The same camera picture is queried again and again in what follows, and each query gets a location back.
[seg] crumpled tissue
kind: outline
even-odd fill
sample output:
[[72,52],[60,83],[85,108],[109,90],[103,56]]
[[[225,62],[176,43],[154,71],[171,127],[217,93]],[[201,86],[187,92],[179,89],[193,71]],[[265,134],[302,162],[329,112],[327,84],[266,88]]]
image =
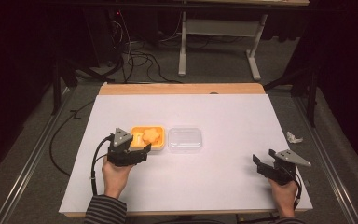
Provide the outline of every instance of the crumpled tissue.
[[287,137],[287,141],[289,141],[290,143],[300,143],[303,141],[303,138],[296,138],[292,133],[287,132],[286,134]]

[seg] plastic container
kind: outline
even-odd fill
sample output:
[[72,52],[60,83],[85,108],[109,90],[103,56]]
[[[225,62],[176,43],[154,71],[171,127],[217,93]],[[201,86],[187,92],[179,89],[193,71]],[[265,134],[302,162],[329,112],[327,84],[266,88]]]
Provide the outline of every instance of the plastic container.
[[131,128],[133,140],[131,147],[142,149],[149,143],[152,144],[151,150],[162,150],[165,144],[165,132],[161,126],[135,126]]
[[168,147],[172,153],[197,153],[202,148],[198,128],[172,128],[168,133]]

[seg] person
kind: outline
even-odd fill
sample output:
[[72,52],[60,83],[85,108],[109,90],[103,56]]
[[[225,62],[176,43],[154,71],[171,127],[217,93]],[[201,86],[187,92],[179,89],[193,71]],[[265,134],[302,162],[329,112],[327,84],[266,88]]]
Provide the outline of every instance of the person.
[[[84,223],[123,224],[126,220],[127,205],[118,197],[126,187],[131,166],[117,167],[103,158],[104,194],[92,197],[86,212]],[[280,186],[268,179],[272,188],[272,198],[276,204],[280,219],[271,224],[301,224],[305,223],[295,217],[294,201],[297,185],[294,181]]]

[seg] orange container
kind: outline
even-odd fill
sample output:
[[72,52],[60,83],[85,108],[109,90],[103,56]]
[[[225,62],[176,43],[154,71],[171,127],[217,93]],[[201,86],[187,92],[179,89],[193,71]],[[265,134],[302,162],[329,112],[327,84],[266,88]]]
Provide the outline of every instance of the orange container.
[[131,147],[144,148],[149,143],[152,150],[162,150],[165,144],[165,132],[161,126],[135,126],[131,128],[133,140]]

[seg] gray carpet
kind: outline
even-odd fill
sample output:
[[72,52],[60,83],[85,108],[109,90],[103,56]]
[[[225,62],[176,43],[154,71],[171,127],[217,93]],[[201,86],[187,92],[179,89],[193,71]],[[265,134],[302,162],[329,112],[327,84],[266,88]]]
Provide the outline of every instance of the gray carpet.
[[[153,49],[147,45],[132,44],[131,50],[153,53],[161,67],[161,74],[168,79],[176,79],[185,83],[201,82],[253,82],[250,68],[244,57],[246,45],[250,45],[248,39],[233,43],[222,43],[232,40],[218,38],[220,42],[209,44],[203,49],[202,41],[189,43],[186,77],[177,76],[179,47],[161,45],[159,49]],[[284,71],[290,56],[296,47],[296,41],[279,43],[276,39],[262,41],[256,54],[256,61],[262,77],[261,83],[269,83],[280,77]],[[135,64],[141,64],[145,58],[136,58]],[[151,81],[146,75],[147,64],[135,66],[131,81]],[[125,66],[126,74],[130,67]],[[148,71],[155,80],[158,79],[158,67],[154,64]],[[120,73],[113,75],[117,81],[123,80]],[[68,116],[70,110],[78,109],[87,102],[93,100],[98,93],[101,83],[79,79],[79,86],[72,90],[72,96],[60,115],[55,129],[61,125]],[[302,118],[302,111],[296,104],[296,99],[290,97],[287,90],[290,87],[280,87],[269,92],[271,102],[282,126],[282,131],[290,131],[298,137],[303,137],[304,142],[292,144],[291,149],[312,163],[311,168],[298,167],[304,180],[308,183],[306,188],[310,195],[314,209],[296,213],[307,223],[348,223],[342,207],[337,199],[334,189],[331,187],[324,164],[320,158],[317,147],[308,125]],[[345,138],[336,120],[332,116],[323,94],[318,92],[318,104],[316,106],[316,132],[321,136],[329,157],[342,179],[348,194],[350,195],[356,211],[358,212],[358,157],[352,150],[350,143]],[[36,141],[46,126],[52,111],[52,91],[46,93],[40,105],[24,123],[24,129],[0,165],[0,207],[22,167],[27,162]],[[56,162],[67,172],[71,172],[75,162],[76,153],[80,145],[83,132],[87,126],[91,105],[78,113],[81,119],[71,119],[57,134],[53,144],[53,154]],[[58,213],[62,197],[68,183],[68,177],[61,174],[52,165],[48,156],[48,141],[44,145],[44,154],[27,182],[27,187],[11,215],[8,223],[81,223],[82,218],[69,218]],[[245,214],[246,219],[268,217],[269,214]],[[161,220],[169,220],[173,217],[137,217],[131,218],[130,223],[155,223]],[[199,216],[220,220],[224,223],[235,223],[232,216]]]

